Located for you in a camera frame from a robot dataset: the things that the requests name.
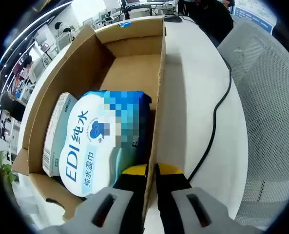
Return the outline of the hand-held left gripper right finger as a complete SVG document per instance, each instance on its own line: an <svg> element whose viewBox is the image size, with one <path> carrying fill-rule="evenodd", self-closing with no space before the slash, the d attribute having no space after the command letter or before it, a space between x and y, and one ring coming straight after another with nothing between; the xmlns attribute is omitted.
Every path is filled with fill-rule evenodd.
<svg viewBox="0 0 289 234"><path fill-rule="evenodd" d="M166 234L233 234L225 205L198 187L172 165L154 167L157 206Z"/></svg>

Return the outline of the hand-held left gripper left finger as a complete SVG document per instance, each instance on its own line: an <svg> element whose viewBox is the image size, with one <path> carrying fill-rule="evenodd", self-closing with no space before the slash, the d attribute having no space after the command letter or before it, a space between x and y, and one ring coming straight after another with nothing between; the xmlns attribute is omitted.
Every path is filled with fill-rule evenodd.
<svg viewBox="0 0 289 234"><path fill-rule="evenodd" d="M44 229L46 234L141 234L148 165L124 170L113 187L105 187L78 205L63 225Z"/></svg>

